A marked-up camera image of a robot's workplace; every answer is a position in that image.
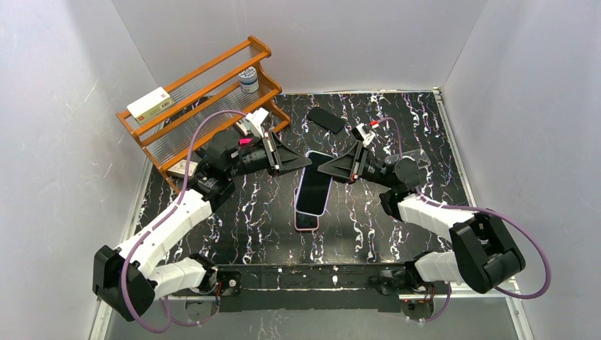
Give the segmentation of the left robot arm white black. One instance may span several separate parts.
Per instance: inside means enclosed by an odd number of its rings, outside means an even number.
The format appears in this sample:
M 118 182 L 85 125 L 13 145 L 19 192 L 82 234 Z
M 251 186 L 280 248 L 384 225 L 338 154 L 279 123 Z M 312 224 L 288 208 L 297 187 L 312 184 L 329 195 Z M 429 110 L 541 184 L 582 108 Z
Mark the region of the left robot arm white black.
M 191 157 L 196 170 L 172 204 L 131 238 L 95 253 L 92 291 L 128 322 L 139 320 L 154 301 L 181 290 L 211 294 L 219 288 L 218 267 L 204 255 L 163 266 L 160 261 L 229 199 L 235 177 L 261 170 L 278 176 L 312 163 L 274 131 L 244 143 L 233 131 L 223 130 Z

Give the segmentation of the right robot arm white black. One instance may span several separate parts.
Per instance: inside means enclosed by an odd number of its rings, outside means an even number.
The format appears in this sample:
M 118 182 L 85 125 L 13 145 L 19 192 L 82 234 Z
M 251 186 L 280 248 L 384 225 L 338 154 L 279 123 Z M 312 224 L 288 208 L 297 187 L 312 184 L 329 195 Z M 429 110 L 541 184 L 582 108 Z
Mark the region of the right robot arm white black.
M 469 206 L 443 208 L 422 198 L 417 191 L 420 170 L 410 157 L 380 162 L 358 142 L 342 156 L 320 165 L 318 171 L 343 183 L 364 179 L 387 187 L 379 196 L 387 215 L 451 243 L 451 251 L 430 252 L 411 262 L 410 275 L 418 282 L 465 283 L 477 293 L 487 293 L 526 266 L 522 252 L 499 217 Z

